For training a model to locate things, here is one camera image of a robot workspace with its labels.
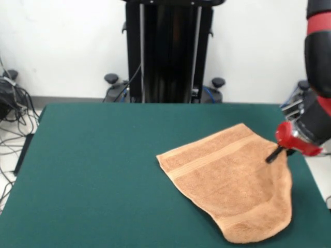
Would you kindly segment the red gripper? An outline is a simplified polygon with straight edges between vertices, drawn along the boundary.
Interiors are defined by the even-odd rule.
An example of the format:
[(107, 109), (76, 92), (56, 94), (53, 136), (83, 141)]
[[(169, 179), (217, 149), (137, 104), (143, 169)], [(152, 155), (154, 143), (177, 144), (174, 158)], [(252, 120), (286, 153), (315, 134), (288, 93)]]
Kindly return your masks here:
[(283, 151), (283, 148), (287, 149), (287, 157), (293, 155), (295, 150), (310, 157), (317, 156), (322, 152), (322, 148), (320, 146), (317, 146), (300, 136), (299, 131), (295, 128), (294, 123), (291, 121), (282, 122), (276, 130), (275, 137), (279, 145), (265, 159), (266, 163), (272, 163), (275, 161), (278, 155)]

